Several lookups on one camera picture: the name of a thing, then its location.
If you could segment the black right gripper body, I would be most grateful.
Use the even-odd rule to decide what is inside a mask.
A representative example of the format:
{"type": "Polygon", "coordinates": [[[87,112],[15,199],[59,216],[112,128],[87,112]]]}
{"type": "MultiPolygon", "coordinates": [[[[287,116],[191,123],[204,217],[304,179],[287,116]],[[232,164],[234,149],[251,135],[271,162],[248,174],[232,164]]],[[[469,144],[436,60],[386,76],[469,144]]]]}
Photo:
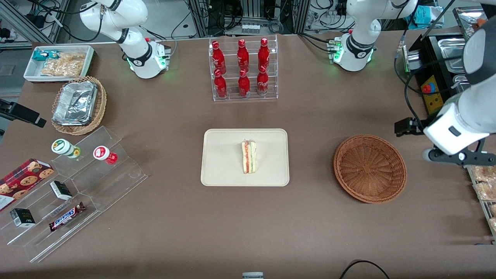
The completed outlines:
{"type": "Polygon", "coordinates": [[[16,118],[16,115],[12,113],[12,108],[15,104],[16,102],[0,99],[0,116],[2,118],[16,118]]]}

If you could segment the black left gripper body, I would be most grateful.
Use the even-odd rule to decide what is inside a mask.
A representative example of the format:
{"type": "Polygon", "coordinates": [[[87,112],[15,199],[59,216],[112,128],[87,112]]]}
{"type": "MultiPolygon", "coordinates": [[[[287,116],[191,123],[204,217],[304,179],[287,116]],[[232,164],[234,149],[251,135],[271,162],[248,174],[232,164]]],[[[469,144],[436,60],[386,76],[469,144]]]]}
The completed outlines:
{"type": "Polygon", "coordinates": [[[418,122],[418,126],[412,126],[411,135],[415,135],[415,136],[424,135],[424,128],[425,126],[428,125],[428,120],[427,119],[417,120],[417,122],[418,122]]]}

